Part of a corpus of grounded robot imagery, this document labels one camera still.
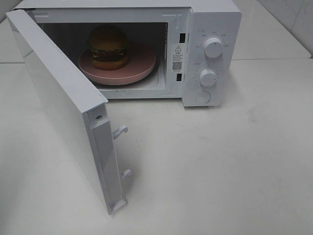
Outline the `round white door button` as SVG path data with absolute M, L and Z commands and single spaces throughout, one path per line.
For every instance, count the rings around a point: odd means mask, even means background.
M 196 101 L 199 103 L 208 103 L 211 99 L 211 94 L 209 92 L 200 92 L 196 95 Z

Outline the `pink round plate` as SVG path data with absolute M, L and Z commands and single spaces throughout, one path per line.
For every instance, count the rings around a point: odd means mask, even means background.
M 156 55 L 148 46 L 132 43 L 128 63 L 116 70 L 102 70 L 93 66 L 91 52 L 86 50 L 78 59 L 81 72 L 91 81 L 102 85 L 128 85 L 147 77 L 156 65 Z

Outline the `white microwave door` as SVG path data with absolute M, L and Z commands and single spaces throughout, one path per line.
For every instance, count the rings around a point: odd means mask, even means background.
M 107 99 L 23 10 L 6 14 L 46 114 L 108 214 L 126 205 Z

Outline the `burger with lettuce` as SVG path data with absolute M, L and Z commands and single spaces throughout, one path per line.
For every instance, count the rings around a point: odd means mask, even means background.
M 116 26 L 105 24 L 92 30 L 87 40 L 91 62 L 101 70 L 117 70 L 129 61 L 129 41 Z

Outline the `lower white timer knob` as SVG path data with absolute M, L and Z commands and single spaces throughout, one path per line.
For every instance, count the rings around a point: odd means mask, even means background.
M 217 74 L 213 70 L 205 69 L 200 72 L 199 81 L 204 87 L 213 86 L 217 81 Z

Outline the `white warning label sticker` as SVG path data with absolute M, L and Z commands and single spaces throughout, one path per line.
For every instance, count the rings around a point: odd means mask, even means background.
M 170 55 L 172 71 L 182 72 L 184 69 L 184 60 L 186 57 L 186 44 L 172 44 Z

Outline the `white microwave oven body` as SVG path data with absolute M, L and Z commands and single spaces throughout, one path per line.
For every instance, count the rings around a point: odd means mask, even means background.
M 221 103 L 242 17 L 231 0 L 23 0 L 14 10 L 25 11 L 78 69 L 81 53 L 89 49 L 89 33 L 102 24 L 119 27 L 132 43 L 154 50 L 156 60 L 162 61 L 159 81 L 149 89 L 97 88 L 101 94 L 107 101 L 179 98 L 185 107 Z M 219 57 L 208 58 L 203 43 L 214 35 L 222 39 L 224 49 Z M 178 43 L 186 44 L 184 69 L 173 72 L 170 53 Z M 200 84 L 205 69 L 217 74 L 213 86 Z M 196 101 L 200 92 L 211 94 L 208 103 Z

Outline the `upper white power knob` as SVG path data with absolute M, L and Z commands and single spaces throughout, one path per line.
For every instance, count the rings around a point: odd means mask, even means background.
M 219 57 L 224 49 L 224 43 L 218 36 L 211 36 L 207 38 L 203 43 L 204 54 L 208 58 Z

